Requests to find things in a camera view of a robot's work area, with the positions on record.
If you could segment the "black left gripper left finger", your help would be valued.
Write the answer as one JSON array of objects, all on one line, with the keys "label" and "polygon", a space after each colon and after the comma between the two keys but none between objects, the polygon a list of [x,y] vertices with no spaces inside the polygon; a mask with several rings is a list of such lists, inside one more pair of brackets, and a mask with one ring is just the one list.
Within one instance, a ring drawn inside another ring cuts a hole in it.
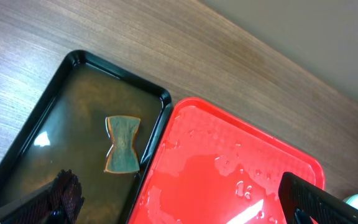
[{"label": "black left gripper left finger", "polygon": [[61,170],[34,192],[0,208],[0,223],[75,223],[85,202],[78,177]]}]

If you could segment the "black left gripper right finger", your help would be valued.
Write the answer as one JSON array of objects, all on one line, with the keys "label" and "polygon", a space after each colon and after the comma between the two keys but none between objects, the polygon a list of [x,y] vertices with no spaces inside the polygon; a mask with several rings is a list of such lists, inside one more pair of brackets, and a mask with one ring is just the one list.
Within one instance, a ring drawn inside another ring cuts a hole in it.
[{"label": "black left gripper right finger", "polygon": [[358,209],[291,172],[284,172],[278,196],[289,224],[358,224]]}]

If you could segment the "orange green sponge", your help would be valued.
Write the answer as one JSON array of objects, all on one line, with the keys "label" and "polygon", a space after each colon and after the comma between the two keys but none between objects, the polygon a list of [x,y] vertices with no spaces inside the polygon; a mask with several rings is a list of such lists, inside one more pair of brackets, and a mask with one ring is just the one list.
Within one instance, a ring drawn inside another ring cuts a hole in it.
[{"label": "orange green sponge", "polygon": [[133,116],[109,116],[106,129],[111,147],[106,155],[104,171],[110,174],[129,174],[140,171],[135,150],[135,139],[140,118]]}]

